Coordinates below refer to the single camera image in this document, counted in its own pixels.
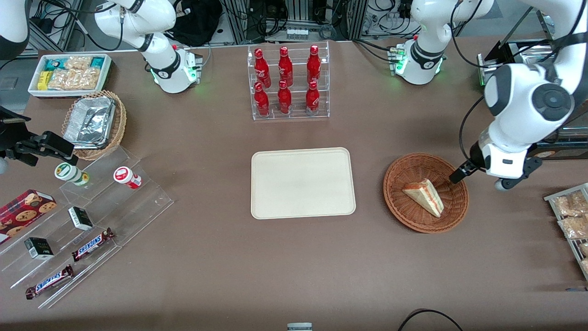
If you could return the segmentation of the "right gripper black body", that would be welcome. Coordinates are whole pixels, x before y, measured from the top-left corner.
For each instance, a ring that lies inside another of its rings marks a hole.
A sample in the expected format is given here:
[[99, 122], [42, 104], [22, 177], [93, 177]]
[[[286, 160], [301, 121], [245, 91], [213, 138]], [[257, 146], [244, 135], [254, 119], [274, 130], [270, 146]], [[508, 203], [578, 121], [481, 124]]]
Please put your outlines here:
[[15, 147], [21, 141], [29, 141], [35, 137], [27, 129], [27, 122], [31, 118], [12, 112], [4, 107], [0, 107], [0, 151], [6, 152], [8, 149]]

